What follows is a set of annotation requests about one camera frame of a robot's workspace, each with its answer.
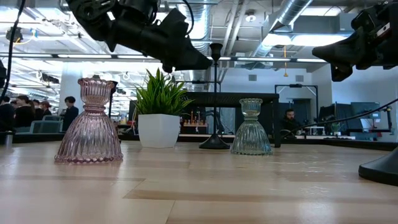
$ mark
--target green plant leaves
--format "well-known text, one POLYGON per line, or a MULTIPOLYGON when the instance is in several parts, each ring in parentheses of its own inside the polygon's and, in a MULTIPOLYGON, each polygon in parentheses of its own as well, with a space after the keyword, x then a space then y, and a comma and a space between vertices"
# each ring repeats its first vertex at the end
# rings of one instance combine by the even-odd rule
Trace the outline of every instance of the green plant leaves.
POLYGON ((169 82, 170 77, 165 77, 158 69, 156 76, 147 70, 149 80, 147 88, 137 86, 136 108, 139 114, 169 114, 180 115, 181 111, 193 100, 184 100, 183 84, 176 85, 169 82))

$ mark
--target woman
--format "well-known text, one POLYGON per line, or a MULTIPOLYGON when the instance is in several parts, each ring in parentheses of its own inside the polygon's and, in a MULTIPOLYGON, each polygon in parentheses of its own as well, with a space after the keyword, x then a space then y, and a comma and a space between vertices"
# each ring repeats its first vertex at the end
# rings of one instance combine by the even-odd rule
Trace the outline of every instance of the woman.
POLYGON ((50 108, 51 108, 51 105, 50 105, 50 103, 48 102, 48 101, 43 101, 43 102, 41 102, 40 103, 40 107, 43 109, 43 116, 46 116, 46 115, 52 115, 52 113, 51 113, 51 111, 50 111, 50 108))
POLYGON ((31 103, 29 97, 27 96, 18 96, 17 97, 17 105, 19 106, 15 110, 15 127, 30 127, 32 121, 35 119, 35 107, 33 102, 31 103))
POLYGON ((43 109, 40 107, 39 100, 32 100, 33 105, 35 106, 35 121, 43 120, 43 109))

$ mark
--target black metal stand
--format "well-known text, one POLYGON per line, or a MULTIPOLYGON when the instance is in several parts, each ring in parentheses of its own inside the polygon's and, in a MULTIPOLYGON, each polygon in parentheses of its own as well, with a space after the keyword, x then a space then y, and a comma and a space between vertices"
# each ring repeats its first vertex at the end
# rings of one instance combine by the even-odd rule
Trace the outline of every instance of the black metal stand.
POLYGON ((118 82, 112 81, 114 86, 111 90, 111 98, 109 99, 109 111, 108 111, 108 116, 111 118, 111 111, 112 111, 112 100, 113 100, 113 93, 116 92, 116 86, 118 85, 118 82))
POLYGON ((398 186, 398 147, 380 159, 360 165, 358 172, 362 178, 398 186))
MULTIPOLYGON (((221 57, 222 44, 210 44, 211 57, 214 60, 214 111, 217 111, 217 67, 218 60, 221 57)), ((213 134, 205 142, 199 144, 200 149, 229 149, 227 145, 217 134, 216 119, 213 117, 213 134)))

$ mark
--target white wall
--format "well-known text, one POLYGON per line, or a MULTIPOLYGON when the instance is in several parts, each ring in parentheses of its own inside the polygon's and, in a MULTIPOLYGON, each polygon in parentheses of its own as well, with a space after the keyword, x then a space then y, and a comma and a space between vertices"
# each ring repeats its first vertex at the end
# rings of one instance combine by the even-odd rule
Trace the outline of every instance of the white wall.
MULTIPOLYGON (((332 104, 330 65, 325 65, 312 73, 312 85, 318 85, 318 103, 321 106, 332 104)), ((316 105, 312 104, 312 114, 316 114, 316 105)))
MULTIPOLYGON (((221 84, 222 92, 235 93, 275 93, 275 85, 296 84, 295 76, 303 75, 303 85, 311 85, 311 73, 307 73, 306 69, 287 69, 289 77, 284 77, 285 70, 274 71, 271 69, 254 69, 246 70, 244 68, 229 68, 223 83, 221 84), (249 81, 249 75, 257 75, 257 81, 249 81)), ((287 103, 292 98, 308 98, 312 99, 313 95, 306 88, 286 88, 280 94, 279 101, 287 103)))
MULTIPOLYGON (((355 70, 342 82, 332 83, 333 102, 380 102, 384 105, 398 98, 398 68, 383 70, 382 67, 371 67, 367 70, 355 70)), ((397 104, 391 111, 392 127, 397 128, 397 104)), ((387 114, 381 113, 378 128, 387 128, 387 114)), ((380 141, 397 141, 397 134, 391 136, 383 133, 380 141)))

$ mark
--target ribbed glass vase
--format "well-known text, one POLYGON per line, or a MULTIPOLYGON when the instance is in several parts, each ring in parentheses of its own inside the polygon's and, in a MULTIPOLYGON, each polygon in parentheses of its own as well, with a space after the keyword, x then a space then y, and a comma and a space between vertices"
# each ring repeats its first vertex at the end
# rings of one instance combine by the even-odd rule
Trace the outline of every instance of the ribbed glass vase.
POLYGON ((111 119, 105 114, 104 105, 109 102, 111 81, 81 78, 80 97, 85 109, 72 122, 55 156, 56 162, 91 163, 121 160, 118 133, 111 119))
POLYGON ((244 122, 235 134, 231 152, 249 156, 271 155, 272 149, 266 131, 257 121, 262 99, 242 99, 239 102, 242 105, 244 122))

